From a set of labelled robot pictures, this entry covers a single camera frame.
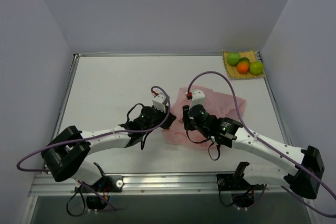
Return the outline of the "pink plastic bag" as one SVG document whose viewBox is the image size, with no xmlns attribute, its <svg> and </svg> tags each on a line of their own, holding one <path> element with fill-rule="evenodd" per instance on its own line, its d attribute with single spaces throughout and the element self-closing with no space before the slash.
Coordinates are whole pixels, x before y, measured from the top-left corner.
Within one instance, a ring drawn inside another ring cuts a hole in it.
<svg viewBox="0 0 336 224">
<path fill-rule="evenodd" d="M 216 92 L 212 89 L 202 86 L 192 86 L 192 90 L 201 90 L 205 94 L 205 110 L 218 118 L 232 118 L 238 120 L 238 115 L 235 109 L 234 99 L 232 95 Z M 171 113 L 176 116 L 176 120 L 172 123 L 168 130 L 163 130 L 164 141 L 171 145 L 181 145 L 186 148 L 205 151 L 210 147 L 211 142 L 197 144 L 205 139 L 198 131 L 189 131 L 186 133 L 183 124 L 184 105 L 190 105 L 190 100 L 186 98 L 185 93 L 187 87 L 179 88 L 175 103 L 171 107 Z"/>
</svg>

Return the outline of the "orange green fake mango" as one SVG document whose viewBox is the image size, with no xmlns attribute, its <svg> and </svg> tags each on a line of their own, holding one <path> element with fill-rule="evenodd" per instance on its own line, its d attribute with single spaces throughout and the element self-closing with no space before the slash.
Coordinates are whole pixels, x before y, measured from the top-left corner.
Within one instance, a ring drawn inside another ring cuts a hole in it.
<svg viewBox="0 0 336 224">
<path fill-rule="evenodd" d="M 236 65 L 237 71 L 241 74 L 245 74 L 249 71 L 250 60 L 246 57 L 240 59 Z"/>
</svg>

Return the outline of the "green fake pear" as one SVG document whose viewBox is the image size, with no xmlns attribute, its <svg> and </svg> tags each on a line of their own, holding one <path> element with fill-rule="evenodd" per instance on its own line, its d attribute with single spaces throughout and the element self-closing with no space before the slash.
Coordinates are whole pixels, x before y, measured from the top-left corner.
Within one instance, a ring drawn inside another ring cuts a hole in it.
<svg viewBox="0 0 336 224">
<path fill-rule="evenodd" d="M 262 62 L 259 61 L 255 61 L 252 62 L 249 65 L 249 72 L 253 75 L 259 75 L 259 74 L 263 74 L 264 72 L 264 65 Z"/>
</svg>

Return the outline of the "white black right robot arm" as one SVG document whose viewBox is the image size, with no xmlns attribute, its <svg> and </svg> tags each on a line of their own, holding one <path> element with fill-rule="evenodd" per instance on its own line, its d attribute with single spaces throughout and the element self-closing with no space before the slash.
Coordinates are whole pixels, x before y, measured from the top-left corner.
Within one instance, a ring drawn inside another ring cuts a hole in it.
<svg viewBox="0 0 336 224">
<path fill-rule="evenodd" d="M 253 169 L 249 162 L 240 162 L 233 175 L 236 187 L 268 184 L 289 187 L 306 199 L 316 199 L 325 167 L 320 151 L 282 144 L 257 133 L 248 132 L 231 118 L 218 118 L 208 114 L 198 104 L 183 106 L 183 123 L 186 131 L 198 131 L 210 146 L 242 150 L 271 162 L 271 167 Z"/>
</svg>

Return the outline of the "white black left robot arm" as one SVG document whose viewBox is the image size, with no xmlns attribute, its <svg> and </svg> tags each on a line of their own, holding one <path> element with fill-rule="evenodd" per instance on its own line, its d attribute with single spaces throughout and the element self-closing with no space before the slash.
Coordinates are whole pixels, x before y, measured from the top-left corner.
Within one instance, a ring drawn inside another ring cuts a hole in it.
<svg viewBox="0 0 336 224">
<path fill-rule="evenodd" d="M 147 136 L 158 127 L 169 129 L 176 120 L 169 108 L 160 111 L 154 106 L 143 106 L 134 120 L 109 130 L 80 131 L 75 126 L 63 130 L 49 145 L 58 144 L 41 152 L 49 171 L 56 182 L 67 179 L 80 180 L 94 192 L 105 188 L 105 174 L 97 163 L 86 161 L 93 153 L 112 148 L 128 148 L 140 144 L 144 148 Z"/>
</svg>

